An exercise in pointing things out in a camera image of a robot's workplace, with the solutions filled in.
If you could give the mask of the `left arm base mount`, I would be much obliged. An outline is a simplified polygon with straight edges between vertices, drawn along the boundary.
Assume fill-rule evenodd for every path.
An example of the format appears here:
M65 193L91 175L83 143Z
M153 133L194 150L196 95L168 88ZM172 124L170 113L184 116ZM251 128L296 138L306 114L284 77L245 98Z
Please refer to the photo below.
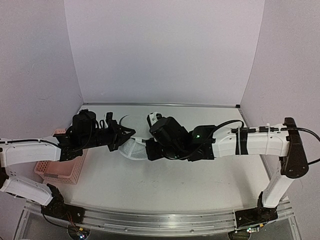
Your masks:
M46 186L51 190L52 200L46 206L41 205L41 213L45 216L69 221L73 224L81 224L84 219L85 209L66 204L64 197L56 186L49 183Z

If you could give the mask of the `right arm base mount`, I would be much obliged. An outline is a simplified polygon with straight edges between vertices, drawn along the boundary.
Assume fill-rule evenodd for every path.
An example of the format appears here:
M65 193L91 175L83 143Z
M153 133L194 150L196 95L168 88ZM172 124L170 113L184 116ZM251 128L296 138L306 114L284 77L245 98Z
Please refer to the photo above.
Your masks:
M278 219L277 207L264 207L262 198L263 192L261 192L258 197L256 207L237 210L234 212L237 229L258 226Z

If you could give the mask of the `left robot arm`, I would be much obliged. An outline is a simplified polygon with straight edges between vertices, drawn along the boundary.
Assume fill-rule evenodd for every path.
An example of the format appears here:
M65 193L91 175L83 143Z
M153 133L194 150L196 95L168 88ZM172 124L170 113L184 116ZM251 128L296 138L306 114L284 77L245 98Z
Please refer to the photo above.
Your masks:
M88 109L72 118L71 126L64 133L36 139L2 139L0 141L0 190L25 198L42 206L57 219L67 214L64 198L57 187L38 183L19 176L9 166L33 162L66 162L81 157L84 150L106 146L110 152L118 150L136 131L124 127L108 112L105 120Z

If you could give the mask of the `white mesh laundry bag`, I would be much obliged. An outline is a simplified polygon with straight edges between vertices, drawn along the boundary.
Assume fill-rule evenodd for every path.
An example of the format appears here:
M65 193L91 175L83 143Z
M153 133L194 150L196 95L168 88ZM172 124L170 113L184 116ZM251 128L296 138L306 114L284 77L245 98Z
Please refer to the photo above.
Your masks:
M135 134L121 145L118 151L130 160L148 160L146 140L151 138L151 135L149 134L147 119L141 115L128 114L120 119L119 124L123 127L134 129Z

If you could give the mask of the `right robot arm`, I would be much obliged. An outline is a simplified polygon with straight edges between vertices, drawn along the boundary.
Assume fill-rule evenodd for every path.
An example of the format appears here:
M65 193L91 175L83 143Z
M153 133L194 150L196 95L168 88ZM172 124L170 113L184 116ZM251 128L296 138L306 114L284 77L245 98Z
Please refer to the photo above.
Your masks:
M189 162L215 160L229 156L277 156L279 165L260 204L252 209L252 218L262 222L276 208L295 179L309 171L299 130L293 118L275 126L246 127L238 119L219 125L200 125L187 131L173 117L158 112L147 116L151 138L145 142L150 161L165 158Z

